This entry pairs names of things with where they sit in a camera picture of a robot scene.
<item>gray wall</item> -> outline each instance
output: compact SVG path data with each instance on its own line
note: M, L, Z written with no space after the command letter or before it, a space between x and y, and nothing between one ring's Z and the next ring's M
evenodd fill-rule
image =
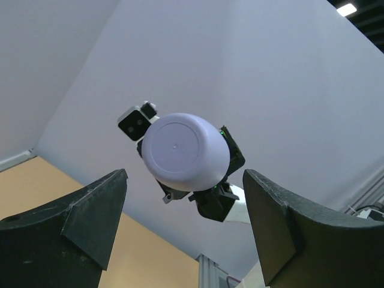
M117 3L0 1L0 161L37 145Z
M126 168L127 214L243 277L251 229L202 219L187 200L165 206L117 118L151 100L160 115L225 124L247 168L339 208L384 155L383 75L382 53L326 1L122 0L38 152L84 184Z

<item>ceiling light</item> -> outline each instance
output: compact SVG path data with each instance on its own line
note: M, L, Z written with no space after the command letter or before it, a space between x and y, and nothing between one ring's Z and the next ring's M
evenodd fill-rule
M337 11L339 12L340 15L342 15L343 17L346 17L346 16L356 12L357 9L355 6L353 6L350 3L350 4L347 4L347 5L340 7L339 9L337 9Z

